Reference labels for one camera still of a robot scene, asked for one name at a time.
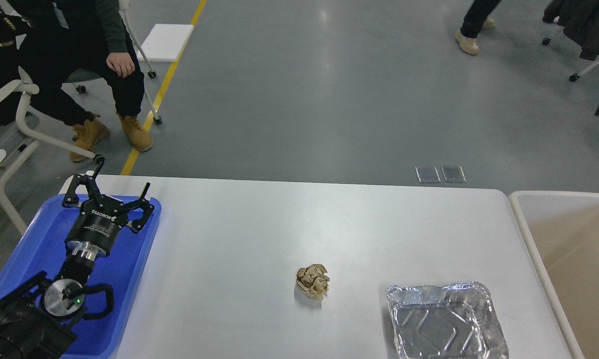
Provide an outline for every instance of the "crumpled paper ball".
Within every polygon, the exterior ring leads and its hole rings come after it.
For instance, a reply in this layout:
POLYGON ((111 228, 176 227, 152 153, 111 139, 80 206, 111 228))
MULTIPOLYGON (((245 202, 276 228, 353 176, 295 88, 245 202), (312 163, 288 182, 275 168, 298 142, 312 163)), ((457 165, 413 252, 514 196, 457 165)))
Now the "crumpled paper ball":
POLYGON ((299 268, 299 271, 297 271, 297 286, 308 298, 323 300, 324 293, 328 291, 328 282, 331 281, 324 274, 327 272, 324 264, 312 264, 308 268, 299 268))

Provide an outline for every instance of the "yellow floor line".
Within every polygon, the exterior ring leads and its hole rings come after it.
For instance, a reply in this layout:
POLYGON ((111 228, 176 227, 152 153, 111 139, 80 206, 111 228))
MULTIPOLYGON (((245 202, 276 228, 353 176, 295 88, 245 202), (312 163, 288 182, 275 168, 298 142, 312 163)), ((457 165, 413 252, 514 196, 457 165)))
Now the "yellow floor line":
MULTIPOLYGON (((197 6, 197 10, 195 10, 195 14, 193 15, 193 18, 191 19, 191 25, 197 26, 197 20, 200 18, 201 11, 204 10, 205 5, 206 5, 206 0, 200 0, 200 4, 197 6)), ((173 75, 175 74, 176 69, 178 68, 179 61, 182 57, 182 54, 183 54, 185 48, 182 49, 182 52, 178 56, 178 59, 176 59, 176 61, 174 63, 172 63, 171 66, 169 66, 167 75, 164 76, 164 81, 162 82, 162 85, 160 86, 158 95, 155 96, 155 101, 153 101, 153 106, 155 107, 155 111, 160 110, 160 105, 162 105, 162 100, 164 99, 164 95, 167 93, 167 89, 169 89, 169 85, 171 84, 173 75)), ((153 125, 153 112, 149 111, 149 114, 146 116, 146 120, 144 121, 143 127, 145 130, 150 131, 152 125, 153 125)), ((135 166, 135 161, 137 161, 139 154, 140 153, 137 152, 137 150, 135 150, 135 148, 131 150, 131 153, 129 154, 128 158, 126 159, 126 163, 124 164, 124 167, 122 168, 122 172, 120 173, 120 175, 128 176, 131 174, 131 171, 133 170, 133 166, 135 166)))

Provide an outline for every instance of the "white foam board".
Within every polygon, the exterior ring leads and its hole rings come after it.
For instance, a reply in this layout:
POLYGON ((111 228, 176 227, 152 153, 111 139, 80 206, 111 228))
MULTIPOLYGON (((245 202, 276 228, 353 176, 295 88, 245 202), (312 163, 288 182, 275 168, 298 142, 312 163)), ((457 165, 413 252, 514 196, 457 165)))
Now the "white foam board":
MULTIPOLYGON (((156 23, 142 43, 142 49, 149 61, 173 62, 178 59, 192 32, 193 25, 156 23)), ((139 51, 137 55, 140 61, 144 61, 139 51)))

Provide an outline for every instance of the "blue tray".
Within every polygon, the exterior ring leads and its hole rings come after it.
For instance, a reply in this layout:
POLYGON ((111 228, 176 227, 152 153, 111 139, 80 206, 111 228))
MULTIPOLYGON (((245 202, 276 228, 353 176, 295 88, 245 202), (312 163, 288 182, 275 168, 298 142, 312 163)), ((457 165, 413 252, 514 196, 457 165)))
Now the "blue tray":
MULTIPOLYGON (((87 199, 85 195, 79 197, 80 200, 87 199)), ((64 239, 79 212, 77 208, 62 207, 63 198, 64 195, 51 197, 38 209, 31 225, 0 273, 0 298, 41 270, 46 271, 47 278, 51 280, 60 270, 66 256, 64 239)), ((129 202, 137 197, 115 198, 129 202)), ((78 339, 62 356, 63 359, 107 359, 117 349, 162 212, 158 200, 152 198, 151 204, 155 209, 144 230, 133 234, 128 228, 122 229, 111 254, 96 260, 89 278, 90 286, 107 283, 113 287, 113 312, 101 320, 83 320, 73 327, 78 339)), ((129 219, 140 218, 141 215, 141 211, 133 211, 129 213, 129 219)), ((102 311, 106 307, 104 294, 87 296, 85 305, 89 307, 89 312, 102 311)))

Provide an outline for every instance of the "beige bin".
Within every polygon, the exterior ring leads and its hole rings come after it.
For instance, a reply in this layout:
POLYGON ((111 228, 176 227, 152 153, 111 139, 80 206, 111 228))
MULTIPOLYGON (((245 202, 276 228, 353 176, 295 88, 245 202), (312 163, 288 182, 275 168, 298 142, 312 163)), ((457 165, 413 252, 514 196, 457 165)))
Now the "beige bin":
POLYGON ((599 359, 599 193, 516 191, 510 202, 570 352, 599 359))

